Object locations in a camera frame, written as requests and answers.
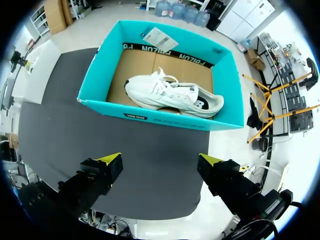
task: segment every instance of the black table surface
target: black table surface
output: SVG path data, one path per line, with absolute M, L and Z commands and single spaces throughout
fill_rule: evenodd
M 123 171 L 95 210 L 142 220 L 190 215 L 200 201 L 198 154 L 208 152 L 209 132 L 104 116 L 77 102 L 96 51 L 62 54 L 42 104 L 22 104 L 22 160 L 57 190 L 85 159 L 121 152 Z

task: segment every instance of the water bottle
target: water bottle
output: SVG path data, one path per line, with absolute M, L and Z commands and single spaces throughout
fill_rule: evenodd
M 187 23 L 194 23 L 198 12 L 195 6 L 187 6 L 184 11 L 183 20 Z
M 160 0 L 156 2 L 155 15 L 157 17 L 165 17 L 168 15 L 170 9 L 170 3 L 166 0 Z
M 186 5 L 182 4 L 181 1 L 175 2 L 171 5 L 169 16 L 172 19 L 182 19 L 184 15 Z
M 207 26 L 209 19 L 210 19 L 210 14 L 207 13 L 207 11 L 199 11 L 194 21 L 194 24 L 203 28 Z
M 237 44 L 237 47 L 240 52 L 244 53 L 250 48 L 250 39 L 244 39 L 240 43 Z

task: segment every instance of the yellow tripod stand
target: yellow tripod stand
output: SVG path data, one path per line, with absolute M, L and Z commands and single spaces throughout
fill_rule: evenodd
M 242 75 L 243 77 L 245 77 L 245 78 L 250 79 L 251 81 L 253 81 L 253 82 L 258 86 L 258 88 L 261 90 L 261 92 L 262 92 L 262 94 L 263 94 L 263 100 L 261 100 L 261 99 L 258 98 L 256 95 L 254 95 L 253 93 L 251 93 L 251 96 L 253 96 L 253 97 L 259 102 L 259 104 L 261 104 L 261 106 L 262 106 L 262 111 L 261 111 L 260 114 L 259 114 L 259 119 L 261 118 L 261 116 L 262 116 L 262 114 L 263 114 L 263 112 L 264 112 L 265 110 L 267 110 L 268 113 L 272 116 L 272 117 L 267 117 L 267 118 L 262 119 L 262 122 L 265 122 L 265 123 L 267 123 L 267 124 L 266 124 L 255 136 L 253 136 L 249 141 L 247 141 L 248 144 L 251 143 L 254 139 L 258 138 L 258 137 L 260 136 L 260 134 L 261 134 L 263 131 L 265 131 L 276 119 L 281 119 L 281 118 L 284 118 L 284 117 L 289 117 L 289 116 L 292 116 L 292 115 L 294 115 L 294 114 L 296 114 L 296 115 L 297 115 L 297 114 L 302 114 L 302 113 L 305 113 L 305 112 L 310 111 L 310 110 L 312 110 L 312 109 L 315 109 L 315 108 L 317 108 L 317 107 L 320 107 L 320 104 L 318 104 L 318 105 L 315 105 L 315 106 L 307 107 L 307 108 L 305 108 L 305 109 L 301 109 L 301 110 L 298 110 L 298 111 L 295 111 L 295 112 L 289 112 L 289 113 L 282 114 L 282 115 L 278 115 L 278 116 L 275 116 L 275 115 L 273 114 L 273 112 L 267 107 L 267 105 L 268 105 L 268 103 L 269 103 L 269 101 L 270 101 L 270 98 L 271 98 L 272 93 L 277 92 L 277 91 L 279 91 L 279 90 L 281 90 L 281 89 L 284 89 L 284 88 L 286 88 L 286 87 L 289 87 L 289 86 L 291 86 L 292 84 L 295 84 L 295 83 L 297 83 L 297 82 L 305 79 L 307 76 L 309 76 L 309 75 L 311 75 L 311 74 L 312 74 L 312 72 L 309 72 L 309 73 L 307 73 L 307 74 L 305 74 L 305 75 L 303 75 L 303 76 L 301 76 L 301 77 L 293 80 L 293 81 L 290 82 L 290 83 L 286 83 L 285 85 L 276 87 L 276 88 L 274 88 L 274 89 L 269 89 L 267 86 L 263 85 L 262 83 L 258 82 L 257 80 L 255 80 L 255 79 L 253 79 L 253 78 L 251 78 L 251 77 L 249 77 L 249 76 L 247 76 L 247 75 L 245 75 L 245 74 Z

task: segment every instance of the white sneaker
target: white sneaker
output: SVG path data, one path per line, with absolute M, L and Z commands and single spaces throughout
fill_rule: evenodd
M 213 95 L 194 83 L 178 82 L 174 76 L 165 75 L 161 68 L 160 73 L 131 77 L 124 88 L 132 101 L 151 110 L 172 107 L 185 115 L 210 118 L 224 105 L 222 96 Z

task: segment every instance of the teal shoe box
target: teal shoe box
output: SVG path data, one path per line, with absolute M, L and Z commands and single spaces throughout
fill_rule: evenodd
M 141 48 L 144 51 L 164 54 L 157 47 L 144 41 L 144 37 L 153 28 L 158 28 L 178 43 L 165 54 L 211 69 L 212 79 L 214 79 L 214 94 L 224 97 L 224 106 L 213 119 L 106 102 L 114 73 L 125 49 L 134 46 L 134 48 Z M 231 51 L 196 33 L 156 22 L 119 21 L 93 57 L 77 100 L 103 115 L 128 120 L 203 131 L 231 130 L 244 127 L 241 84 Z

